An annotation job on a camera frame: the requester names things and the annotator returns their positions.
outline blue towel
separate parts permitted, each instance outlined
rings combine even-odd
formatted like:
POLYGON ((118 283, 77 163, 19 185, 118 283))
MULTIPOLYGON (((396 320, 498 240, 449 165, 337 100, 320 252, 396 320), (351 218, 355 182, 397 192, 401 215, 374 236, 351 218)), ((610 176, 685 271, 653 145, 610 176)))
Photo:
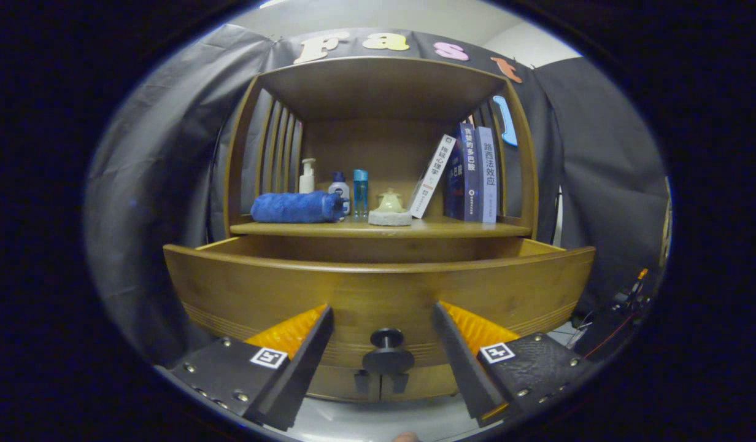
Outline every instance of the blue towel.
POLYGON ((334 223, 345 216, 344 199, 322 190, 313 193, 264 193, 252 203, 258 223, 334 223))

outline yellow letter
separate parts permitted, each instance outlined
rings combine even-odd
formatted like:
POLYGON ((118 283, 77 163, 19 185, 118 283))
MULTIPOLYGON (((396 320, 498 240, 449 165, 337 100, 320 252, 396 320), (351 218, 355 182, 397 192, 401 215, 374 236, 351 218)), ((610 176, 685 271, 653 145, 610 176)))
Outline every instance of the yellow letter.
POLYGON ((370 34, 367 40, 361 43, 366 48, 390 48, 390 50, 406 50, 410 48, 406 45, 406 38, 400 34, 370 34))
POLYGON ((329 34, 328 36, 312 37, 302 42, 302 54, 293 61, 293 64, 313 61, 326 56, 325 50, 333 50, 339 44, 339 39, 347 39, 348 33, 329 34))

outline orange letter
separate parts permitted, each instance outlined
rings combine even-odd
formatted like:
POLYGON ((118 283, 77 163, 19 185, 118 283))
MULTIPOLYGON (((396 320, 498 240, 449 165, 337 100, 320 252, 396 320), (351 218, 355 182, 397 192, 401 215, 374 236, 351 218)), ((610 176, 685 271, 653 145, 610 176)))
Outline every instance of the orange letter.
POLYGON ((390 50, 406 50, 410 48, 406 45, 406 38, 400 34, 370 34, 367 40, 361 43, 366 48, 390 48, 390 50))
POLYGON ((504 73, 505 76, 515 81, 515 83, 523 83, 520 77, 515 75, 515 67, 508 64, 503 58, 497 58, 496 56, 491 56, 490 59, 498 63, 498 68, 501 70, 501 72, 504 73))
POLYGON ((293 61, 293 64, 304 63, 324 58, 326 52, 324 49, 333 50, 339 44, 339 39, 347 39, 348 33, 329 34, 328 36, 312 37, 302 42, 302 54, 293 61))

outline white ceiling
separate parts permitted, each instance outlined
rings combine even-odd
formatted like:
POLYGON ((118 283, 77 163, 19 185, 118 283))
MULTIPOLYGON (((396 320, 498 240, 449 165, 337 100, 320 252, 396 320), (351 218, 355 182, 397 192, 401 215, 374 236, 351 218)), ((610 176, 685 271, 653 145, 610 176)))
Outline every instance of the white ceiling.
POLYGON ((397 28, 484 45, 523 20, 478 0, 285 0, 229 22, 275 40, 336 28, 397 28))

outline red wire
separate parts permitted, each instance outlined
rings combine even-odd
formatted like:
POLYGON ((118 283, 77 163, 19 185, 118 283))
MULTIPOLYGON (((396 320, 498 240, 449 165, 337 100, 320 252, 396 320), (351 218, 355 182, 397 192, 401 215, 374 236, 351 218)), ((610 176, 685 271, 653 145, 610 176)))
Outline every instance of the red wire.
POLYGON ((602 341, 601 344, 597 345, 596 349, 591 350, 590 352, 588 352, 588 354, 585 355, 585 356, 583 356, 583 358, 587 359, 589 356, 591 356, 592 352, 596 352, 596 350, 598 350, 599 347, 601 347, 602 345, 604 345, 606 343, 606 341, 610 341, 610 339, 612 339, 613 336, 615 336, 615 334, 618 333, 619 330, 621 330, 624 327, 624 325, 626 325, 626 322, 630 321, 630 319, 635 316, 635 314, 637 314, 636 311, 634 313, 630 314, 630 316, 628 318, 626 318, 626 320, 623 322, 623 324, 619 325, 619 327, 610 336, 608 336, 608 338, 606 338, 604 341, 602 341))

